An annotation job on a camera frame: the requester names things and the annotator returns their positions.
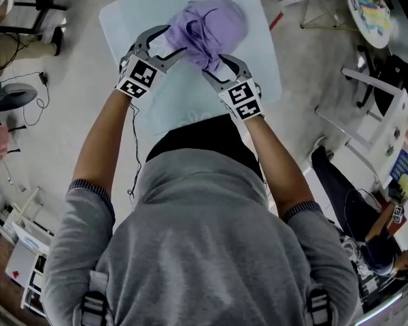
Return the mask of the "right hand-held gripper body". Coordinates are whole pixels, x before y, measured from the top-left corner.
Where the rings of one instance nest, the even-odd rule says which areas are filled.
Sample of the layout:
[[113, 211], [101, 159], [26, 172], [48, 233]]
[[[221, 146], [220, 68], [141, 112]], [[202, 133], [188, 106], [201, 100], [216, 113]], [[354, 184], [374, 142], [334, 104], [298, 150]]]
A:
[[246, 121], [264, 115], [258, 87], [252, 78], [234, 83], [218, 96], [238, 120]]

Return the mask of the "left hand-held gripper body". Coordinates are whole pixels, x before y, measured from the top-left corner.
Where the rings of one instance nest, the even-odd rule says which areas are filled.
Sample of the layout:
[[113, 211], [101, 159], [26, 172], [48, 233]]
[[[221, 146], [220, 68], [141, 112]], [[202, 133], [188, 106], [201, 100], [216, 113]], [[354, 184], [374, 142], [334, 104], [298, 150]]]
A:
[[163, 77], [164, 66], [156, 56], [150, 56], [150, 44], [136, 42], [121, 58], [115, 89], [132, 98], [140, 98], [155, 91]]

